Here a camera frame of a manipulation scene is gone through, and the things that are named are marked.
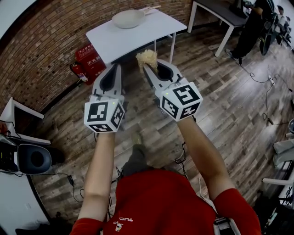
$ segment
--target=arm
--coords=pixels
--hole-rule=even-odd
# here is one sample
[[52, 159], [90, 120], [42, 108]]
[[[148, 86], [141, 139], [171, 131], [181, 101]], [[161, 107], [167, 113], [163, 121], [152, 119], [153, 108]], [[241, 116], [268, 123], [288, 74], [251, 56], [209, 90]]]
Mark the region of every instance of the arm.
[[284, 24], [286, 23], [286, 18], [285, 17], [282, 17], [279, 21], [279, 23], [277, 24], [278, 27], [280, 27], [281, 31], [282, 31], [282, 28], [284, 27]]
[[183, 119], [178, 126], [191, 158], [204, 178], [211, 200], [223, 191], [235, 188], [220, 153], [194, 120], [191, 117]]
[[262, 15], [263, 9], [260, 7], [248, 6], [251, 10], [253, 10], [256, 14]]
[[99, 134], [85, 181], [85, 196], [80, 218], [103, 221], [108, 209], [114, 158], [115, 133]]

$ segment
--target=frying pan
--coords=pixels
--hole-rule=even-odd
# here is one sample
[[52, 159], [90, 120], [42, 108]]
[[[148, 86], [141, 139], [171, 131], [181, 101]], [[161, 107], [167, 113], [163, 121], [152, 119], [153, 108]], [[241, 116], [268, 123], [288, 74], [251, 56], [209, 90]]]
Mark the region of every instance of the frying pan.
[[148, 7], [144, 10], [127, 10], [122, 11], [112, 17], [112, 22], [119, 28], [134, 28], [144, 22], [145, 15], [151, 9], [157, 9], [161, 6]]

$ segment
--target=red brick wall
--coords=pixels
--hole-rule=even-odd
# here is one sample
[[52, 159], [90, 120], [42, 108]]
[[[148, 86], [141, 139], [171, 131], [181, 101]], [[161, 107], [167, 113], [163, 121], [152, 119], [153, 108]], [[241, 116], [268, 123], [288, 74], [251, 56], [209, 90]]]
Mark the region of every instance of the red brick wall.
[[[38, 0], [0, 41], [0, 110], [13, 96], [41, 111], [77, 81], [69, 64], [75, 51], [88, 43], [87, 31], [119, 11], [155, 5], [188, 25], [191, 0]], [[215, 20], [210, 17], [200, 11], [197, 23]]]

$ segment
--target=red fire extinguisher box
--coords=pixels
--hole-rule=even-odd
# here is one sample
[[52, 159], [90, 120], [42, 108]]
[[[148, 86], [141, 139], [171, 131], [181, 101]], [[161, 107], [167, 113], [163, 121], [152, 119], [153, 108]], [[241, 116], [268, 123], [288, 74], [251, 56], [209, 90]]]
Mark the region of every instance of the red fire extinguisher box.
[[104, 62], [94, 49], [92, 44], [89, 44], [76, 51], [77, 62], [79, 62], [87, 72], [89, 79], [86, 82], [92, 84], [95, 79], [106, 68]]

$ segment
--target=power strip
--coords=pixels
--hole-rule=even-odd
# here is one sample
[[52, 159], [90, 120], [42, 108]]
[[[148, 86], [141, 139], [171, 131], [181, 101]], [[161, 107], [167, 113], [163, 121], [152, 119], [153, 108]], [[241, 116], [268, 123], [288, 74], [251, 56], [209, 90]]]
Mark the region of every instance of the power strip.
[[275, 82], [274, 82], [274, 80], [272, 79], [272, 77], [270, 75], [268, 75], [268, 79], [271, 81], [271, 84], [274, 86]]

